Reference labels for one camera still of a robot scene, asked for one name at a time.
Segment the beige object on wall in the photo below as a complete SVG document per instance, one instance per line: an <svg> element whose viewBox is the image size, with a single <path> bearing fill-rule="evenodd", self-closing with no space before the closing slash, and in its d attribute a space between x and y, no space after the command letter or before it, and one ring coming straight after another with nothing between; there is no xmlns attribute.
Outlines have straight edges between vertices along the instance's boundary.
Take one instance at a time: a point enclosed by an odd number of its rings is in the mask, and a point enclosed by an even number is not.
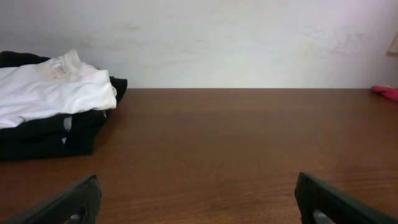
<svg viewBox="0 0 398 224"><path fill-rule="evenodd" d="M388 49L388 52L398 54L398 33L397 33L396 37L394 38L394 40L392 41L392 44L391 44L390 48Z"/></svg>

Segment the wood grain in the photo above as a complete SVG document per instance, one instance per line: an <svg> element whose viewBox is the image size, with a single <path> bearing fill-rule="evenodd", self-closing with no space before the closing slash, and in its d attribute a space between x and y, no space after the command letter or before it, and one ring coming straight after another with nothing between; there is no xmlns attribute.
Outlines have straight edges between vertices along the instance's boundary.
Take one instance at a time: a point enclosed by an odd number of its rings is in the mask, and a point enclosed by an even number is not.
<svg viewBox="0 0 398 224"><path fill-rule="evenodd" d="M92 156L0 164L0 220L95 173L97 223L300 223L300 171L398 218L397 140L368 90L128 90Z"/></svg>

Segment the white shirt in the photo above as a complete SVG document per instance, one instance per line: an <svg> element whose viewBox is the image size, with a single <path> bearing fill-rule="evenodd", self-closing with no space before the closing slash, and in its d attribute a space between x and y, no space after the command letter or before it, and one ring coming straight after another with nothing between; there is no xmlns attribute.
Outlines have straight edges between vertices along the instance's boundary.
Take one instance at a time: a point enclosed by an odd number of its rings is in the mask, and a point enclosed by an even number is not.
<svg viewBox="0 0 398 224"><path fill-rule="evenodd" d="M38 65L0 68L0 129L115 107L108 71L81 62L75 50Z"/></svg>

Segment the folded black garment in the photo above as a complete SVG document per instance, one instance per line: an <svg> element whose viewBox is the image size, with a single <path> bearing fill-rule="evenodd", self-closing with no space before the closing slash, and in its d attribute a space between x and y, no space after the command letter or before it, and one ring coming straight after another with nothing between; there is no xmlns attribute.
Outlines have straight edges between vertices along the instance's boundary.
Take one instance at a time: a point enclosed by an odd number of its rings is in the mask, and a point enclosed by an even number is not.
<svg viewBox="0 0 398 224"><path fill-rule="evenodd" d="M15 52L0 53L0 68L47 61L47 57ZM111 77L119 103L127 80ZM77 114L58 114L37 119L15 128L0 129L0 161L42 159L91 154L94 139L112 110L90 110Z"/></svg>

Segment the pink fabric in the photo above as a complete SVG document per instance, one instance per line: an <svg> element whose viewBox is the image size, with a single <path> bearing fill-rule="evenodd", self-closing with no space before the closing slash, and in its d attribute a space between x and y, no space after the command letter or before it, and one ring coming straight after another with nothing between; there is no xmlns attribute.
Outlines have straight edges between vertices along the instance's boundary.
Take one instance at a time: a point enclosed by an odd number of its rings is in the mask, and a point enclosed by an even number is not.
<svg viewBox="0 0 398 224"><path fill-rule="evenodd" d="M372 86L372 91L378 93L388 99L398 101L398 90L388 86L376 85Z"/></svg>

